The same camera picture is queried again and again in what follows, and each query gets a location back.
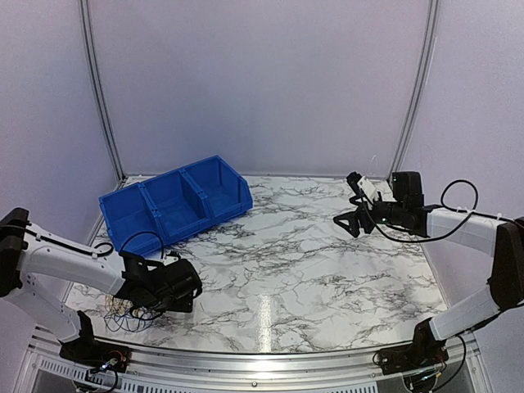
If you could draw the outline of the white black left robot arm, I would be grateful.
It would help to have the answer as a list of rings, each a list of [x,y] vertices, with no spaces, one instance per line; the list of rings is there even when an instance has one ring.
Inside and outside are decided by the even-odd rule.
[[[81,283],[149,312],[192,312],[202,282],[185,259],[164,264],[132,252],[100,251],[54,235],[16,207],[1,219],[1,297],[47,328],[60,357],[97,372],[123,373],[130,349],[96,340],[91,319],[38,282],[39,275]]]

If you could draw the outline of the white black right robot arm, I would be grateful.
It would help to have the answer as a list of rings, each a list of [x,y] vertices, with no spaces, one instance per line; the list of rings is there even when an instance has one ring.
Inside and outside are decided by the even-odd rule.
[[[418,172],[391,173],[389,199],[357,172],[346,182],[354,208],[334,223],[354,238],[378,231],[422,246],[449,301],[447,310],[415,326],[410,343],[378,350],[373,362],[385,375],[419,371],[418,382],[434,382],[448,362],[448,340],[523,306],[523,220],[481,213],[477,192],[469,208],[428,205]]]

